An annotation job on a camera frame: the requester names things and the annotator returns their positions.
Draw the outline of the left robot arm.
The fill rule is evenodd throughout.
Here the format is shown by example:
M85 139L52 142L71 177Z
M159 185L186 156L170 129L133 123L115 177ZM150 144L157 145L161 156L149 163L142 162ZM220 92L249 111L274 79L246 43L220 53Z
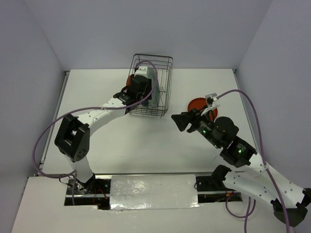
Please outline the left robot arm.
M83 193L94 192L96 185L99 184L87 159L90 137L102 126L128 114L144 100L150 99L152 91L157 86L157 75L134 75L129 85L99 109L79 116L65 115L54 143L66 156L71 168L76 171L78 188Z

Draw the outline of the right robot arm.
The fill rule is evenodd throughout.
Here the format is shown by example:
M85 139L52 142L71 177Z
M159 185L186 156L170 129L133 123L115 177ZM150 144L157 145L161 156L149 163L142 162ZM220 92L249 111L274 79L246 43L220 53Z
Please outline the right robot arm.
M274 216L291 227L300 224L311 202L310 188L302 188L289 181L273 167L265 164L254 147L237 136L239 128L225 116L212 121L192 109L171 116L178 129L188 133L197 131L215 148L220 156L235 168L251 176L242 177L224 165L218 165L210 177L210 185L217 190L234 189L270 205Z

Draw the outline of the small orange scalloped plate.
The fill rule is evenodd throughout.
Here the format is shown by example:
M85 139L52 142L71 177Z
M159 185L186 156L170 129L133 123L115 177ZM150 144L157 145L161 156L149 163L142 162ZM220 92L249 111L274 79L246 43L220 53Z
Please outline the small orange scalloped plate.
M188 104L188 108L187 110L188 111L191 111L191 110L198 110L199 113L201 114L201 110L202 108L206 105L206 100L205 98L196 98L196 99L193 99L189 104ZM218 115L218 110L217 108L212 112L212 111L209 111L206 115L203 115L203 116L206 116L210 121L214 121L216 119Z

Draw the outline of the light green plate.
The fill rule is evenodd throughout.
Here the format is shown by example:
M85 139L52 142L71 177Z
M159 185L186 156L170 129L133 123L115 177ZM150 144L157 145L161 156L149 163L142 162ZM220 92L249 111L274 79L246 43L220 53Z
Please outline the light green plate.
M160 88L158 80L156 79L156 72L153 68L149 67L147 69L147 76L151 80L151 88L154 87L154 90L151 96L148 99L148 104L153 107L157 108L160 102Z

